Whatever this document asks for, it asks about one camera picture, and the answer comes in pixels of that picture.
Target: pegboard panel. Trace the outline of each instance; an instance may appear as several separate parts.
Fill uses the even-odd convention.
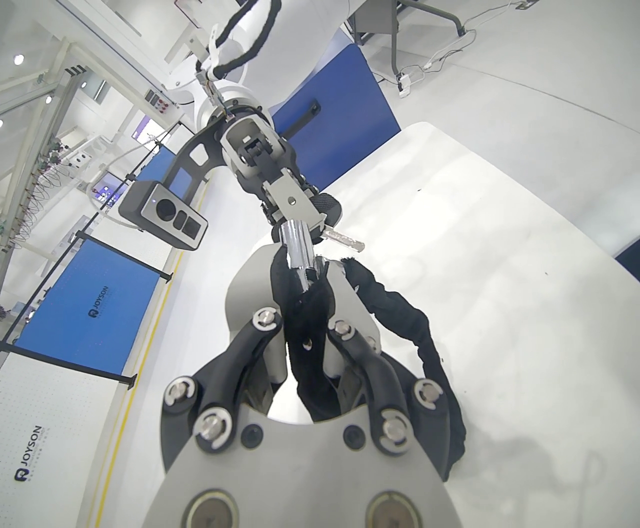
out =
[[[131,223],[122,218],[117,209],[116,204],[116,207],[109,211],[108,216]],[[109,218],[102,219],[93,230],[92,236],[157,269],[163,268],[171,251],[171,246],[159,238],[138,229],[119,225]]]
[[[9,354],[0,369],[0,527],[76,525],[116,386]]]

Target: power strip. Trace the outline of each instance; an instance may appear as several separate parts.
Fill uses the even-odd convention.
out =
[[[520,3],[520,5],[516,6],[516,9],[524,11],[525,9],[529,9],[532,5],[537,4],[540,0],[524,0]]]

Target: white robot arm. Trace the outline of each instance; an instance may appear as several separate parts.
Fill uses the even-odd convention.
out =
[[[229,72],[225,80],[243,86],[264,108],[272,108],[283,102],[313,71],[336,30],[364,1],[278,0],[281,7],[275,17],[273,29],[257,56]],[[216,45],[216,40],[224,27],[218,25],[213,28],[208,46],[210,58],[200,57],[211,81],[220,78],[214,73],[217,67],[242,56],[252,48],[274,5],[276,2],[272,0],[246,2],[243,6],[246,14],[220,46]],[[172,94],[177,100],[185,100],[180,92],[190,93],[189,100],[194,100],[193,117],[196,126],[201,129],[206,125],[211,109],[198,83],[190,82],[197,62],[198,58],[192,56],[176,68],[172,75],[172,85],[177,85],[178,88],[172,90]]]
[[[384,354],[346,264],[314,253],[322,238],[364,245],[332,229],[340,204],[305,180],[265,110],[304,80],[363,2],[248,0],[230,31],[213,32],[211,57],[191,60],[197,134],[163,182],[135,182],[120,205],[123,217],[174,247],[197,249],[206,220],[190,208],[192,192],[182,201],[167,182],[186,170],[198,183],[227,165],[262,202],[274,240],[227,291],[227,350],[165,390],[167,475],[143,528],[461,528],[441,479],[446,395]],[[238,58],[244,63],[236,66]],[[191,159],[200,145],[203,165]],[[266,417],[287,377],[287,350],[339,405],[325,421],[294,426]]]

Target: camera lens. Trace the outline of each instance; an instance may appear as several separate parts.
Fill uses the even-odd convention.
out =
[[[171,200],[167,200],[166,198],[160,200],[156,205],[156,213],[158,215],[158,218],[160,220],[164,220],[165,222],[173,220],[175,211],[176,209],[173,202]]]

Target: blue partition board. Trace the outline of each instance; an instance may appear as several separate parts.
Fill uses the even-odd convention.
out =
[[[137,179],[161,182],[174,157],[175,154],[171,150],[166,147],[160,147],[159,152],[140,170]],[[186,170],[180,169],[169,186],[169,190],[178,198],[184,198],[190,184],[191,176]]]
[[[290,143],[302,174],[320,189],[336,181],[400,131],[365,58],[347,45],[273,115],[282,134],[313,101],[321,111]]]
[[[121,374],[157,281],[157,273],[87,240],[17,345]]]

